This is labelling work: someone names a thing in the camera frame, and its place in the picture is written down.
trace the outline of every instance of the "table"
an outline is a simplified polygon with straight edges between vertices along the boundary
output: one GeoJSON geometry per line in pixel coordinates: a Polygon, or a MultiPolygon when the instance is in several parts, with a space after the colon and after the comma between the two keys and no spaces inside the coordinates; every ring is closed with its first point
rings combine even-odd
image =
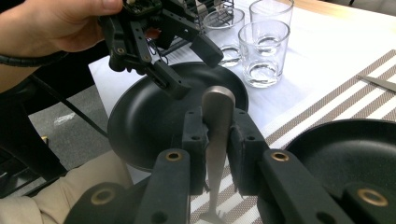
{"type": "MultiPolygon", "coordinates": [[[[252,1],[234,2],[246,11],[248,22],[252,1]]],[[[269,89],[247,86],[248,113],[269,146],[283,148],[299,133],[328,120],[356,116],[394,120],[393,93],[357,80],[356,75],[378,77],[387,70],[386,78],[395,74],[396,18],[316,0],[295,0],[295,6],[283,78],[269,89]]],[[[200,61],[188,48],[168,59],[170,63],[200,61]]],[[[90,69],[110,115],[122,94],[141,77],[134,72],[115,73],[107,61],[92,63],[90,69]]],[[[242,78],[240,65],[230,70],[242,78]]],[[[225,174],[219,210],[230,214],[227,220],[232,223],[261,223],[255,198],[242,199],[233,192],[228,165],[225,174]]],[[[205,211],[207,201],[207,194],[192,199],[191,223],[203,223],[197,215],[205,211]]]]}

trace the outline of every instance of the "striped placemat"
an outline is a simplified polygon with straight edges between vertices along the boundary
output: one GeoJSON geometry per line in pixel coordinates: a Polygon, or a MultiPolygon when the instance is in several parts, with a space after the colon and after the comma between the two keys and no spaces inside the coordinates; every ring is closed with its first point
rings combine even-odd
{"type": "MultiPolygon", "coordinates": [[[[378,88],[359,76],[390,79],[396,75],[396,50],[393,49],[361,70],[335,90],[309,105],[297,116],[273,132],[263,132],[271,148],[284,148],[303,131],[319,124],[339,119],[396,120],[396,96],[393,91],[378,88]]],[[[191,223],[206,223],[199,214],[209,206],[209,195],[191,197],[191,223]]],[[[220,186],[218,211],[226,223],[262,223],[256,197],[242,198],[234,192],[230,166],[226,163],[220,186]]]]}

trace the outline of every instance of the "clear glass tumbler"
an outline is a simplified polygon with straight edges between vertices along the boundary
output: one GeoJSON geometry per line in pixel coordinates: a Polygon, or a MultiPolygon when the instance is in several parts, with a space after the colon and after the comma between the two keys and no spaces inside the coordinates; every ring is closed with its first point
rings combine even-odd
{"type": "Polygon", "coordinates": [[[256,21],[239,32],[245,81],[257,88],[276,84],[282,76],[290,35],[282,21],[256,21]]]}
{"type": "Polygon", "coordinates": [[[245,13],[237,8],[223,8],[209,13],[203,21],[205,34],[223,52],[224,58],[219,65],[237,65],[239,53],[238,32],[245,25],[245,13]]]}
{"type": "Polygon", "coordinates": [[[293,12],[293,0],[259,0],[249,7],[250,22],[254,21],[283,21],[290,26],[293,12]]]}

